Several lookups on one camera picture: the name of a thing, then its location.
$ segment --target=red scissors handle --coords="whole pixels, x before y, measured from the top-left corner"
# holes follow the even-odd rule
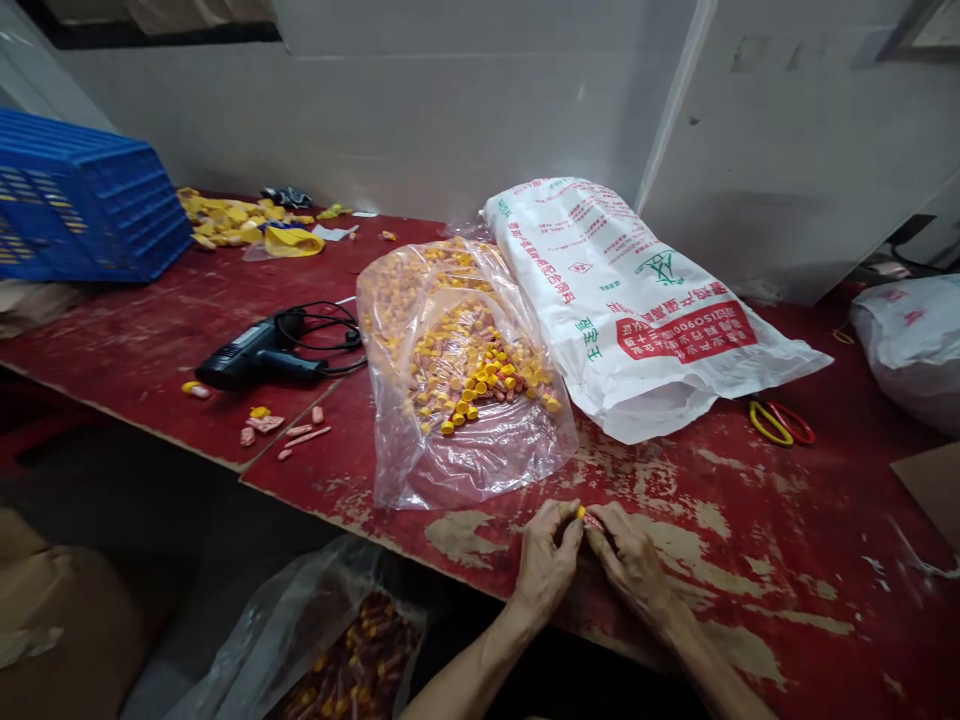
[[[781,425],[790,431],[795,442],[800,445],[813,445],[813,443],[817,441],[817,436],[814,435],[813,430],[807,425],[807,421],[793,412],[793,410],[784,407],[778,402],[772,402],[770,400],[766,400],[765,402],[767,408],[773,413],[773,416],[780,421]]]

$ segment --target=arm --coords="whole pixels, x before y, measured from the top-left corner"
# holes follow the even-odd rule
[[[587,540],[607,578],[627,606],[673,652],[710,713],[722,720],[776,718],[724,660],[690,609],[670,589],[650,537],[619,503],[593,505],[589,511],[616,544],[614,550],[602,530],[587,527]]]
[[[517,660],[550,621],[577,569],[583,523],[580,501],[548,500],[527,524],[513,597],[493,624],[441,670],[401,715],[401,720],[482,718]],[[560,526],[573,518],[559,547]]]

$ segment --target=black heat gun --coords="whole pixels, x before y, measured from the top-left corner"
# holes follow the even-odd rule
[[[333,305],[349,320],[307,313],[305,308],[308,305],[284,310],[261,320],[217,350],[194,371],[194,375],[204,385],[217,390],[243,390],[268,380],[309,384],[325,375],[346,372],[365,364],[364,359],[346,368],[331,368],[326,360],[305,360],[294,352],[297,346],[312,350],[352,350],[360,346],[360,331],[353,316],[334,303],[322,304]],[[328,322],[308,328],[307,318],[322,318]],[[337,324],[349,328],[340,345],[315,347],[301,340],[307,333]]]

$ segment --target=red table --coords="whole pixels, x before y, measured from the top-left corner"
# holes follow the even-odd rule
[[[316,258],[244,263],[238,251],[188,252],[150,287],[113,290],[0,344],[0,363],[501,598],[512,590],[519,532],[544,498],[619,500],[641,514],[677,590],[779,715],[960,713],[960,584],[912,567],[900,533],[934,565],[952,567],[952,554],[888,467],[943,439],[879,393],[859,346],[831,337],[838,318],[829,308],[759,311],[837,359],[771,393],[814,426],[814,447],[764,441],[735,402],[636,446],[581,417],[581,449],[561,472],[446,512],[372,506],[375,408],[366,371],[310,390],[263,386],[206,403],[180,393],[199,362],[252,322],[288,305],[352,296],[356,274],[395,247],[375,237],[381,229],[401,242],[431,240],[439,230],[395,218],[359,222],[358,240],[330,244]],[[324,395],[333,430],[285,463],[263,438],[240,447],[251,406],[267,405],[289,425]],[[588,551],[557,622],[642,661],[665,662]]]

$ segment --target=hand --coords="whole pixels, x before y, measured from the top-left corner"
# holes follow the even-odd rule
[[[603,531],[587,527],[587,541],[610,584],[644,622],[662,628],[677,600],[650,536],[631,522],[620,503],[591,505],[587,511],[603,523],[617,546],[614,552]]]
[[[577,519],[579,507],[579,500],[547,500],[523,531],[520,574],[507,607],[534,632],[550,622],[573,582],[577,550],[583,539],[583,523]],[[573,520],[563,531],[557,547],[554,540],[557,530],[570,518]]]

